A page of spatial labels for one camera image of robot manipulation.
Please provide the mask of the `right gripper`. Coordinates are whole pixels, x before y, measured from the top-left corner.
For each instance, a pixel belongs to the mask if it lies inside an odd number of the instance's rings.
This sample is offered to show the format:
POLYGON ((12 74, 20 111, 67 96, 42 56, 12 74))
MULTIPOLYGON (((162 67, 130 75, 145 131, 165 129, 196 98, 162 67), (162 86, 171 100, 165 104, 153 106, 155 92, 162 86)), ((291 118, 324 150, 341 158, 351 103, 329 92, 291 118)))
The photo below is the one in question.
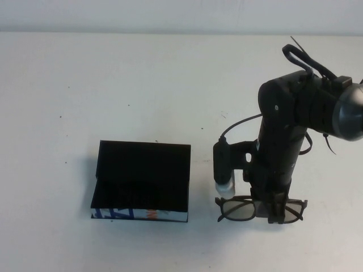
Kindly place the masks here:
POLYGON ((269 224, 285 223, 292 174, 307 128, 291 126, 263 118, 248 181, 258 196, 268 195, 267 201, 254 200, 255 216, 268 218, 269 224))

